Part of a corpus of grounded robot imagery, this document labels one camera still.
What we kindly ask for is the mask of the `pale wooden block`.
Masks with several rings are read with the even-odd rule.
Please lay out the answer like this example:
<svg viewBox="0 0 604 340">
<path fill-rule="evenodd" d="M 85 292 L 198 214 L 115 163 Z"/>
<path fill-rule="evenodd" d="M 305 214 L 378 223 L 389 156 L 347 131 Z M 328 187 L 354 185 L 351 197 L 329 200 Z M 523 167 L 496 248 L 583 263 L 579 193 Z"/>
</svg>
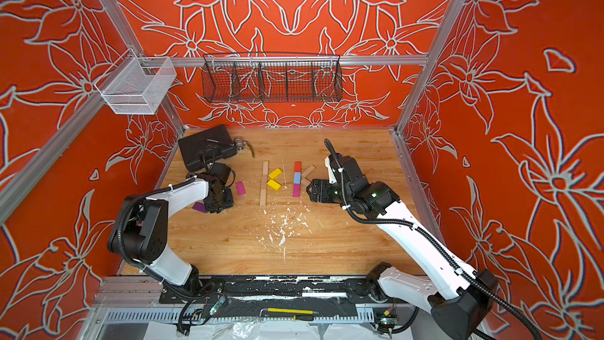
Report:
<svg viewBox="0 0 604 340">
<path fill-rule="evenodd" d="M 307 178 L 311 173 L 313 173 L 316 170 L 316 167 L 314 165 L 310 165 L 308 166 L 308 168 L 306 168 L 302 173 L 301 173 L 301 177 L 302 178 Z"/>
</svg>

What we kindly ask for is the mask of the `natural wooden block angled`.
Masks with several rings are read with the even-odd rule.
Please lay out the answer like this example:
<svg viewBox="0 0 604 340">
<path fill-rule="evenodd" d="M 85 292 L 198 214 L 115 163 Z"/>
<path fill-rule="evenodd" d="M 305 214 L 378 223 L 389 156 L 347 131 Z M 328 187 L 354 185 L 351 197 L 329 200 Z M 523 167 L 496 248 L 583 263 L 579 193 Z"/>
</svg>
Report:
<svg viewBox="0 0 604 340">
<path fill-rule="evenodd" d="M 267 204 L 267 191 L 265 189 L 260 191 L 260 206 L 264 207 Z"/>
</svg>

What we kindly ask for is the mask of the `yellow block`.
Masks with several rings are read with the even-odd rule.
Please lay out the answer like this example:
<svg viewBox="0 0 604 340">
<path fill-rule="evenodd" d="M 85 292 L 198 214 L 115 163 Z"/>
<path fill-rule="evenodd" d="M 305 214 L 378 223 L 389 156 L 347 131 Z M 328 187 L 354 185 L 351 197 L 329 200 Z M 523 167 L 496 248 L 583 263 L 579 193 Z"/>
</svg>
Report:
<svg viewBox="0 0 604 340">
<path fill-rule="evenodd" d="M 282 170 L 280 168 L 276 168 L 275 170 L 273 170 L 271 173 L 268 174 L 268 177 L 270 179 L 277 179 L 279 176 L 281 176 L 282 174 Z"/>
<path fill-rule="evenodd" d="M 273 189 L 273 190 L 275 190 L 275 191 L 279 191 L 279 190 L 282 188 L 281 184 L 277 183 L 277 182 L 276 182 L 276 181 L 274 181 L 273 179 L 270 179 L 270 180 L 267 182 L 267 185 L 268 185 L 268 186 L 269 186 L 271 189 Z"/>
</svg>

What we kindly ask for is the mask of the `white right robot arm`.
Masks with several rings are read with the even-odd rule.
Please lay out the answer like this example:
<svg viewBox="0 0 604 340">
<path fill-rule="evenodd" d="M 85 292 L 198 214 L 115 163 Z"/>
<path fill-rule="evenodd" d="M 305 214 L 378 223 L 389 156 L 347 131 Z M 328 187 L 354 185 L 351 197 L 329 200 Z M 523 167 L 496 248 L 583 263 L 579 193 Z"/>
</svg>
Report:
<svg viewBox="0 0 604 340">
<path fill-rule="evenodd" d="M 394 190 L 382 181 L 369 182 L 354 158 L 331 155 L 325 166 L 328 179 L 313 179 L 307 187 L 311 201 L 338 205 L 357 223 L 379 227 L 425 273 L 413 277 L 381 263 L 370 274 L 381 292 L 429 313 L 449 338 L 486 338 L 481 324 L 495 303 L 497 278 L 454 255 Z"/>
</svg>

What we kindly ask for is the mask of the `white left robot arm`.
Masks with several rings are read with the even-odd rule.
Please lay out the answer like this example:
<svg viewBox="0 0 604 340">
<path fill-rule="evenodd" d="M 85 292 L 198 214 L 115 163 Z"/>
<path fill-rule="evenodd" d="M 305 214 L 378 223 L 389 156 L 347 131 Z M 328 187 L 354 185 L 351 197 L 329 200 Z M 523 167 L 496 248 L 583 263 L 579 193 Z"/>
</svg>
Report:
<svg viewBox="0 0 604 340">
<path fill-rule="evenodd" d="M 107 241 L 108 251 L 176 294 L 200 296 L 198 268 L 177 256 L 168 245 L 169 220 L 197 202 L 202 202 L 208 213 L 231 208 L 232 177 L 235 173 L 231 167 L 215 163 L 204 173 L 190 173 L 180 184 L 125 198 Z"/>
</svg>

